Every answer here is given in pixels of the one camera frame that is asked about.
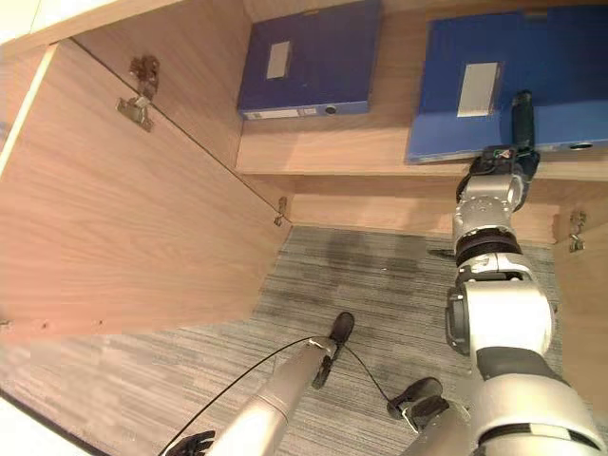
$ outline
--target floor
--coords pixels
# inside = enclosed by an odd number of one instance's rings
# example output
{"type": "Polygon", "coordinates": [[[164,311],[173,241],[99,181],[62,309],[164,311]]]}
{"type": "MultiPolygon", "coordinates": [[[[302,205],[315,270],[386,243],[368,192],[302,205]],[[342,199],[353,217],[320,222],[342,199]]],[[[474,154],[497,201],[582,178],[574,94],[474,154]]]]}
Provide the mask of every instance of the floor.
{"type": "MultiPolygon", "coordinates": [[[[297,338],[326,334],[348,310],[356,318],[349,345],[389,396],[433,375],[446,397],[468,403],[467,360],[445,343],[455,270],[442,249],[447,241],[297,227],[251,319],[0,347],[0,386],[107,453],[154,455],[259,358],[297,338]]],[[[551,251],[524,252],[558,305],[551,251]]],[[[289,352],[231,389],[190,432],[222,430],[289,352]]],[[[559,334],[548,361],[561,370],[559,334]]],[[[277,454],[396,456],[413,438],[403,421],[389,418],[370,379],[344,352],[326,387],[306,393],[277,454]]]]}

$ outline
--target cabinet hinge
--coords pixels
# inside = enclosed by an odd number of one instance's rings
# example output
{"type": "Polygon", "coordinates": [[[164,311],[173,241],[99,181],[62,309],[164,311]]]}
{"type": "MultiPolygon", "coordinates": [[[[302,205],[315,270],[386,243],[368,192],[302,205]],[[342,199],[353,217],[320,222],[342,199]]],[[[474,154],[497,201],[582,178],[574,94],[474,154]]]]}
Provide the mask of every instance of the cabinet hinge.
{"type": "Polygon", "coordinates": [[[583,211],[572,211],[570,215],[570,253],[584,250],[585,241],[580,237],[582,227],[587,222],[587,214],[583,211]]]}
{"type": "Polygon", "coordinates": [[[287,213],[287,197],[281,197],[278,199],[278,216],[275,217],[275,225],[281,226],[285,214],[287,213]]]}
{"type": "Polygon", "coordinates": [[[159,89],[160,66],[158,59],[152,55],[144,55],[141,59],[134,58],[129,73],[138,80],[138,96],[129,100],[121,98],[116,104],[118,112],[148,132],[152,130],[154,123],[148,117],[147,107],[159,89]]]}

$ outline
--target wire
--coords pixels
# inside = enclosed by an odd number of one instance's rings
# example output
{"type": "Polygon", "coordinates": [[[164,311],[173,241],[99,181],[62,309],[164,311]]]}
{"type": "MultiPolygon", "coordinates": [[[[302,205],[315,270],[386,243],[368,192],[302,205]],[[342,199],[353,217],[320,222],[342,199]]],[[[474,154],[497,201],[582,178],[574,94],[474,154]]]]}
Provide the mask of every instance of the wire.
{"type": "Polygon", "coordinates": [[[188,421],[181,429],[180,431],[175,434],[173,436],[173,438],[167,443],[167,445],[164,446],[164,448],[161,450],[161,452],[159,453],[158,456],[162,456],[164,454],[164,452],[171,447],[171,444],[173,444],[176,440],[178,440],[178,438],[183,434],[183,432],[185,430],[188,429],[188,427],[195,422],[195,420],[197,418],[199,418],[202,413],[204,411],[206,411],[207,409],[209,409],[221,396],[223,396],[223,394],[228,391],[231,387],[233,387],[234,385],[236,385],[240,380],[242,380],[243,377],[245,377],[249,372],[253,371],[255,368],[257,368],[259,365],[265,363],[266,361],[268,361],[270,358],[272,358],[273,356],[275,356],[276,354],[279,354],[281,352],[283,352],[286,349],[289,349],[292,345],[295,344],[299,344],[300,342],[304,342],[305,340],[310,339],[311,337],[314,337],[313,335],[309,335],[308,337],[303,337],[301,339],[296,340],[295,342],[292,342],[291,344],[287,344],[283,347],[281,347],[280,349],[273,351],[272,353],[270,353],[268,356],[266,356],[265,358],[263,358],[262,360],[256,362],[251,368],[249,368],[248,370],[246,370],[244,373],[242,373],[241,375],[239,375],[230,385],[228,385],[226,388],[224,388],[222,391],[220,391],[218,393],[218,395],[216,397],[214,397],[211,401],[209,401],[207,404],[205,404],[205,406],[203,408],[201,408],[197,413],[195,413],[195,415],[190,418],[190,421],[188,421]]]}
{"type": "MultiPolygon", "coordinates": [[[[295,344],[299,344],[300,342],[304,342],[305,340],[310,339],[311,337],[314,337],[313,335],[310,335],[308,337],[303,337],[301,339],[296,340],[295,342],[292,342],[291,344],[287,344],[283,347],[281,347],[280,349],[273,351],[272,353],[270,353],[268,356],[266,356],[265,358],[263,358],[262,360],[256,362],[251,368],[249,368],[248,370],[246,370],[244,373],[242,373],[241,375],[239,375],[230,385],[228,385],[226,388],[224,388],[222,391],[220,391],[218,393],[218,395],[216,397],[214,397],[213,399],[211,399],[211,401],[209,401],[207,404],[205,404],[197,413],[194,414],[194,416],[192,418],[190,418],[190,421],[188,421],[179,431],[177,434],[175,434],[173,436],[173,438],[167,443],[167,445],[164,446],[164,448],[161,450],[161,452],[158,454],[158,456],[162,456],[164,454],[164,452],[171,447],[171,444],[173,444],[176,440],[178,440],[178,438],[183,434],[183,432],[185,430],[187,430],[190,425],[192,423],[194,423],[197,418],[199,418],[207,409],[209,409],[221,396],[224,395],[225,392],[227,392],[231,387],[233,387],[234,385],[236,385],[240,380],[242,380],[247,374],[249,374],[251,371],[253,371],[255,368],[257,368],[258,366],[260,366],[261,364],[265,363],[266,361],[268,361],[270,358],[272,358],[273,356],[275,356],[276,354],[279,354],[281,352],[283,352],[286,349],[289,349],[292,345],[295,344]]],[[[344,345],[344,348],[346,350],[349,351],[349,353],[354,356],[354,358],[359,362],[359,364],[363,367],[363,369],[365,370],[365,372],[367,373],[367,375],[370,377],[371,381],[373,382],[373,384],[378,388],[378,391],[380,391],[380,394],[382,394],[382,397],[384,397],[386,399],[387,402],[390,402],[389,397],[384,393],[384,391],[382,390],[382,388],[380,387],[380,385],[378,384],[378,382],[376,381],[376,379],[374,378],[374,376],[371,374],[370,370],[368,369],[368,367],[366,366],[366,364],[363,362],[363,360],[357,356],[357,353],[355,353],[349,346],[344,345]]]]}
{"type": "Polygon", "coordinates": [[[384,397],[387,402],[390,402],[389,397],[382,391],[382,388],[380,388],[380,385],[378,384],[378,382],[376,382],[376,379],[373,377],[373,375],[371,375],[371,372],[368,369],[368,367],[365,365],[365,363],[361,360],[361,358],[359,356],[357,356],[357,353],[355,353],[354,351],[352,351],[351,348],[348,345],[345,345],[344,348],[346,350],[348,350],[350,352],[350,354],[352,356],[354,356],[354,358],[357,361],[359,361],[359,364],[361,364],[361,366],[363,367],[363,369],[365,370],[365,372],[370,376],[371,381],[378,388],[378,391],[380,391],[380,394],[382,394],[382,397],[384,397]]]}

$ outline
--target wooden panel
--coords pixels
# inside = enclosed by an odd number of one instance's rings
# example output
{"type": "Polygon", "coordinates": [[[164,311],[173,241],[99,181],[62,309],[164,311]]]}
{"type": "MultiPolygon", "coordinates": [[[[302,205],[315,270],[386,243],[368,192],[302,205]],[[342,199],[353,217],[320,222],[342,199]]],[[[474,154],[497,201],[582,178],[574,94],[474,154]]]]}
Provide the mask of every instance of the wooden panel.
{"type": "Polygon", "coordinates": [[[563,371],[596,412],[608,411],[608,223],[584,232],[586,249],[571,254],[569,241],[554,246],[563,299],[563,371]]]}
{"type": "Polygon", "coordinates": [[[287,198],[285,217],[289,218],[295,191],[295,181],[291,176],[240,176],[240,178],[276,210],[279,208],[278,201],[282,197],[287,198]]]}
{"type": "Polygon", "coordinates": [[[136,81],[128,71],[133,57],[156,56],[161,75],[154,105],[234,168],[242,128],[238,91],[250,31],[242,0],[195,0],[76,40],[132,86],[136,81]]]}
{"type": "Polygon", "coordinates": [[[2,175],[0,337],[255,307],[290,224],[160,113],[152,133],[118,114],[133,93],[75,44],[57,48],[2,175]]]}
{"type": "MultiPolygon", "coordinates": [[[[33,33],[20,36],[8,41],[0,47],[0,55],[9,58],[28,49],[37,48],[41,45],[48,45],[59,40],[63,40],[72,35],[82,33],[86,30],[120,21],[127,17],[135,16],[146,11],[155,10],[166,5],[177,3],[180,0],[86,0],[91,6],[98,6],[93,9],[81,9],[79,14],[70,16],[64,13],[65,19],[52,24],[49,27],[34,31],[33,33]]],[[[50,4],[61,4],[56,0],[50,0],[50,4]]]]}
{"type": "Polygon", "coordinates": [[[29,114],[29,109],[31,108],[31,105],[33,104],[34,99],[38,93],[40,84],[45,78],[45,75],[48,70],[48,65],[55,54],[56,48],[57,45],[51,45],[45,50],[40,65],[36,68],[34,75],[31,78],[31,84],[29,85],[25,97],[23,97],[23,102],[19,106],[17,115],[15,116],[14,121],[10,126],[9,134],[6,139],[3,140],[2,152],[0,153],[0,177],[4,172],[4,168],[7,165],[7,162],[9,161],[10,154],[15,145],[15,142],[17,141],[17,138],[19,138],[19,136],[21,135],[21,129],[24,125],[26,117],[29,114]]]}
{"type": "Polygon", "coordinates": [[[46,50],[47,47],[37,47],[11,59],[0,60],[0,150],[46,50]]]}
{"type": "Polygon", "coordinates": [[[556,239],[564,240],[570,236],[570,215],[573,211],[583,211],[587,220],[582,232],[608,223],[608,190],[598,189],[597,193],[585,197],[584,194],[574,201],[565,201],[560,207],[556,239]]]}
{"type": "MultiPolygon", "coordinates": [[[[457,183],[455,179],[440,178],[308,177],[298,181],[290,220],[298,225],[448,238],[457,183]]],[[[553,222],[559,205],[550,202],[551,193],[549,186],[539,185],[514,215],[513,227],[519,240],[555,241],[553,222]]]]}
{"type": "Polygon", "coordinates": [[[40,0],[0,0],[0,43],[29,33],[39,3],[40,0]]]}
{"type": "MultiPolygon", "coordinates": [[[[512,10],[517,5],[516,2],[474,6],[466,3],[454,1],[447,3],[451,5],[449,8],[385,16],[372,83],[371,112],[330,119],[246,122],[237,170],[245,174],[462,175],[467,167],[462,162],[407,165],[404,159],[409,128],[419,101],[428,21],[512,10]]],[[[519,2],[519,5],[530,3],[519,2]]],[[[608,153],[547,155],[538,177],[608,181],[608,153]]]]}

